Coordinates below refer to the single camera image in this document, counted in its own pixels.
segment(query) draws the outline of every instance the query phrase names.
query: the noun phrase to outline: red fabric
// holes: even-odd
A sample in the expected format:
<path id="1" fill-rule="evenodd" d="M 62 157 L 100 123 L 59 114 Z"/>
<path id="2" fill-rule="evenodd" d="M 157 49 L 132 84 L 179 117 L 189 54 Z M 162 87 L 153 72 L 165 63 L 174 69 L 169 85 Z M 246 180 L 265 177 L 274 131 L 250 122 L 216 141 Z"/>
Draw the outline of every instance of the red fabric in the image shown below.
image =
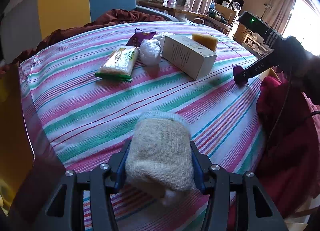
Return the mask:
<path id="1" fill-rule="evenodd" d="M 282 84 L 271 76 L 261 82 L 256 108 L 266 136 L 269 136 L 278 118 L 287 87 L 288 84 Z M 295 127 L 310 113 L 303 93 L 291 88 L 272 134 L 271 148 L 263 154 L 255 170 L 283 218 L 305 202 L 316 181 L 319 141 L 314 120 L 310 117 Z M 235 205 L 229 213 L 229 227 L 233 227 L 234 222 Z"/>
<path id="2" fill-rule="evenodd" d="M 122 10 L 122 9 L 112 9 L 107 11 L 105 14 L 97 18 L 96 21 L 88 23 L 83 27 L 69 28 L 66 30 L 58 29 L 47 36 L 42 40 L 36 49 L 29 49 L 23 51 L 12 63 L 23 62 L 28 58 L 32 57 L 42 49 L 45 49 L 48 46 L 52 46 L 55 43 L 58 43 L 67 38 L 71 38 L 78 34 L 88 32 L 91 30 L 110 27 L 123 23 L 135 23 L 135 22 L 148 22 L 148 21 L 165 21 L 163 17 L 144 14 L 142 12 L 132 10 Z"/>

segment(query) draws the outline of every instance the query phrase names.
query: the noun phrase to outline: silver screw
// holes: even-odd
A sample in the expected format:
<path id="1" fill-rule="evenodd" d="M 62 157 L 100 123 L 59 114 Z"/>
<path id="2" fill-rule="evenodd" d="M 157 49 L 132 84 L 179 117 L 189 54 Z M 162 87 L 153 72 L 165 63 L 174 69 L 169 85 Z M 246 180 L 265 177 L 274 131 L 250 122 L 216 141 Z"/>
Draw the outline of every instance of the silver screw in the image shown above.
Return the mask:
<path id="1" fill-rule="evenodd" d="M 73 174 L 74 174 L 74 171 L 73 171 L 73 170 L 67 170 L 66 173 L 65 173 L 65 175 L 66 175 L 67 177 L 70 177 L 70 176 L 72 176 Z"/>
<path id="2" fill-rule="evenodd" d="M 254 176 L 254 173 L 252 171 L 247 171 L 245 174 L 248 178 L 253 178 Z"/>
<path id="3" fill-rule="evenodd" d="M 100 169 L 108 169 L 109 168 L 109 165 L 107 163 L 102 163 L 100 165 Z"/>
<path id="4" fill-rule="evenodd" d="M 210 167 L 212 170 L 216 171 L 220 169 L 220 166 L 218 164 L 212 164 Z"/>

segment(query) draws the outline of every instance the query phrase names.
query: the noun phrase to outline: rolled sock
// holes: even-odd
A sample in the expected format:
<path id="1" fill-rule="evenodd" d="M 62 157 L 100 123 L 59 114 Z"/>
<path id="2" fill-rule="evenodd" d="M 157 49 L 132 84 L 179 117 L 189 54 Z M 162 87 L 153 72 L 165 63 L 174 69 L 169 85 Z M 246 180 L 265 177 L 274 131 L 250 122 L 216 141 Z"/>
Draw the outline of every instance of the rolled sock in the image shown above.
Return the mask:
<path id="1" fill-rule="evenodd" d="M 170 205 L 194 187 L 188 123 L 152 111 L 138 119 L 126 160 L 127 182 Z"/>

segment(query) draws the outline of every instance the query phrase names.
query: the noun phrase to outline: yellow sponge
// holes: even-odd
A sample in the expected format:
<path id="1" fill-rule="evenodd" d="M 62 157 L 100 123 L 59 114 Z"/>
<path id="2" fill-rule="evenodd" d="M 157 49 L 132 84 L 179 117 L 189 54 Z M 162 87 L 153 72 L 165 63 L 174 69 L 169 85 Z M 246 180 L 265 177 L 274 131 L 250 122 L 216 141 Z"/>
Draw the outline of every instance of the yellow sponge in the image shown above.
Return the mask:
<path id="1" fill-rule="evenodd" d="M 218 39 L 211 35 L 193 33 L 192 40 L 194 40 L 195 42 L 198 42 L 199 44 L 209 48 L 214 52 L 217 49 Z"/>

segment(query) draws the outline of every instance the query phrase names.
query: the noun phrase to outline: striped bedsheet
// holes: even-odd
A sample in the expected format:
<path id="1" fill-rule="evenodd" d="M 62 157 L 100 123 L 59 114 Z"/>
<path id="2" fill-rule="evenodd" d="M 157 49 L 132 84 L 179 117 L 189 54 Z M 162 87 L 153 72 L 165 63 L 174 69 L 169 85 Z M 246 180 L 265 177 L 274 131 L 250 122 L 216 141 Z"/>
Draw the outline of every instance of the striped bedsheet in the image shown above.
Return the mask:
<path id="1" fill-rule="evenodd" d="M 131 83 L 109 82 L 94 73 L 135 28 L 219 39 L 211 73 L 192 80 L 161 59 L 156 67 L 136 61 Z M 92 170 L 120 151 L 142 112 L 170 111 L 191 125 L 201 153 L 226 170 L 254 169 L 264 145 L 256 113 L 260 79 L 239 88 L 232 66 L 255 57 L 217 30 L 198 24 L 143 22 L 98 29 L 50 46 L 21 64 L 40 121 L 60 160 L 76 172 Z M 125 185 L 111 197 L 119 230 L 199 230 L 208 196 L 192 191 L 181 203 L 164 208 L 148 194 Z M 89 192 L 84 194 L 85 229 L 92 230 Z"/>

